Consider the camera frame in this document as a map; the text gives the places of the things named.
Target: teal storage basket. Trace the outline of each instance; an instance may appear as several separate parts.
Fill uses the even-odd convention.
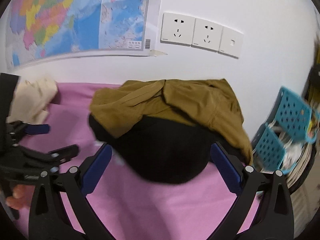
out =
[[[263,168],[268,171],[281,170],[285,175],[291,172],[296,164],[289,170],[281,169],[285,153],[286,150],[283,142],[279,140],[275,132],[265,123],[265,130],[255,147],[255,154],[261,161]]]
[[[275,120],[291,136],[293,142],[304,141],[314,143],[317,131],[312,138],[307,133],[311,120],[311,107],[299,95],[285,87],[282,87],[280,92],[282,98]]]

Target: pink bed sheet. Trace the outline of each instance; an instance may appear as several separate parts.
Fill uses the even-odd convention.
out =
[[[48,152],[79,145],[78,157],[61,166],[62,172],[98,150],[88,125],[89,103],[100,88],[116,85],[61,83],[59,94],[49,105],[48,135],[25,138],[21,144]],[[230,193],[212,164],[192,181],[178,186],[149,183],[126,165],[112,158],[88,201],[117,240],[206,240],[222,221],[236,196]],[[82,231],[66,194],[63,202],[72,225]],[[241,231],[249,228],[259,201],[256,199]],[[28,235],[29,209],[20,211],[17,227]]]

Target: silver bolt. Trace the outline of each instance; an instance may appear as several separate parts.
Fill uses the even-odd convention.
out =
[[[281,176],[283,175],[283,173],[282,173],[282,171],[280,171],[280,170],[276,170],[276,175],[279,176],[279,177],[281,177]]]
[[[254,168],[252,166],[246,166],[245,167],[245,170],[249,173],[253,172],[254,171]]]
[[[51,171],[52,173],[56,173],[58,170],[59,170],[58,167],[52,167],[52,168],[50,169],[50,171]]]
[[[77,172],[78,172],[78,167],[76,167],[76,166],[71,167],[71,168],[69,169],[69,172],[70,172],[70,173],[77,173]]]
[[[40,176],[42,178],[46,177],[48,175],[48,173],[46,171],[41,172]]]

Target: white outlet plate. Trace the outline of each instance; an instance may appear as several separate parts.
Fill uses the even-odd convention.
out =
[[[195,20],[191,16],[164,13],[161,41],[191,45]]]
[[[233,56],[240,57],[244,35],[240,32],[223,27],[219,51]]]
[[[197,18],[192,45],[218,51],[222,29],[222,25]]]

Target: brown jacket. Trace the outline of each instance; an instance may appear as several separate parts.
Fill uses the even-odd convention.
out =
[[[144,115],[190,126],[198,123],[220,133],[233,147],[241,149],[247,164],[252,163],[241,109],[225,79],[127,81],[118,89],[98,90],[90,111],[115,138],[128,132]]]

